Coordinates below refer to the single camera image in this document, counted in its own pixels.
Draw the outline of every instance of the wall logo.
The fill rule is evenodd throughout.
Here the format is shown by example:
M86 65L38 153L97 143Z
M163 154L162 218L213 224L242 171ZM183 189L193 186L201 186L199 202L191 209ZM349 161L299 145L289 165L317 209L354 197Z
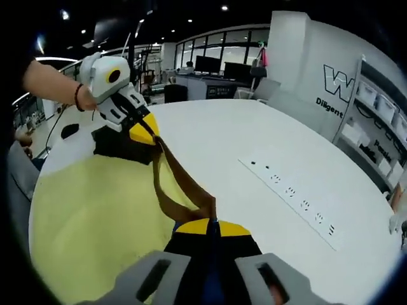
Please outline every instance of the wall logo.
M351 78L348 81L348 77L345 73L338 71L335 74L335 70L328 65L324 65L324 74L325 91L333 95L336 95L336 93L339 92L339 98L344 102L349 103L355 85L355 79Z

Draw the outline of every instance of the computer monitor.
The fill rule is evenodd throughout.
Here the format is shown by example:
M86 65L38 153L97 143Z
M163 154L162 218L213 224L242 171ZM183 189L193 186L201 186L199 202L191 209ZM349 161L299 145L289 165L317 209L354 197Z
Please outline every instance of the computer monitor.
M250 83L251 65L236 64L235 62L225 62L223 78L226 79L236 79L237 81Z
M221 60L213 57L197 56L195 61L195 71L219 73L221 70Z

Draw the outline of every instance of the white wall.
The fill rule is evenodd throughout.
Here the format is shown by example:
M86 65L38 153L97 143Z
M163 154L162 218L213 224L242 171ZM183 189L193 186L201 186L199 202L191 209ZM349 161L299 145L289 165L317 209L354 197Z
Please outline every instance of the white wall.
M163 43L161 46L161 70L173 69L176 55L175 43Z
M321 98L342 113L345 113L348 104L340 99L339 92L333 95L326 91L324 65L332 67L334 75L339 71L344 73L350 81L355 78L357 63L364 55L370 65L407 96L407 81L388 56L360 37L312 21L305 13L273 12L267 55L268 77L280 82L283 90L313 104ZM321 115L326 113L326 109L321 107ZM340 116L329 112L330 124L321 135L333 140L341 121Z

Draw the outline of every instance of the gray gripper base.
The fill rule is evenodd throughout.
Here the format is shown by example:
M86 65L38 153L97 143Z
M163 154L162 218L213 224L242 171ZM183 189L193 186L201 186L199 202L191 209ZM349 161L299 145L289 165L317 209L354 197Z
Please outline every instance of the gray gripper base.
M172 305L191 257L153 251L119 274L111 291L78 305L143 305L155 291L152 305Z
M275 305L259 268L268 265L289 297L285 305L330 304L311 291L310 280L274 254L241 257L235 260L245 282L252 305Z

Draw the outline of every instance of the floor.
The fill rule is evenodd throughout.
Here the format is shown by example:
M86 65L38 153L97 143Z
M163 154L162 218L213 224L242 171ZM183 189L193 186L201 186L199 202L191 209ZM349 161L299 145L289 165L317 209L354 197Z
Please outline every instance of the floor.
M156 105L163 103L164 103L163 94L151 97L151 104ZM55 141L60 138L61 131L63 127L65 127L66 125L77 123L79 124L79 126L84 127L91 125L94 121L96 122L103 121L98 111L95 111L92 121L92 113L93 113L92 111L79 112L74 106L68 107L62 114L55 128L53 129L52 134L50 135L50 139L48 141L48 147L52 147ZM51 117L47 121L42 122L39 126L36 127L36 129L32 133L31 135L32 145L30 148L32 150L32 155L34 157L38 157L45 150L46 140L58 116L59 114L56 113L53 117Z

